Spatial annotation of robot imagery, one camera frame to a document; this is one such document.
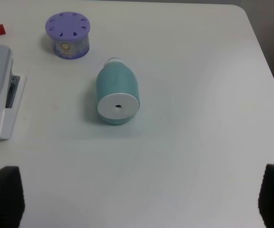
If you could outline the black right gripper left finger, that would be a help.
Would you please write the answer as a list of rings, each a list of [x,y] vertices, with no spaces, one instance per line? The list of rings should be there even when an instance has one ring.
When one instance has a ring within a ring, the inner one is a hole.
[[[0,228],[18,228],[25,211],[25,199],[18,166],[0,169]]]

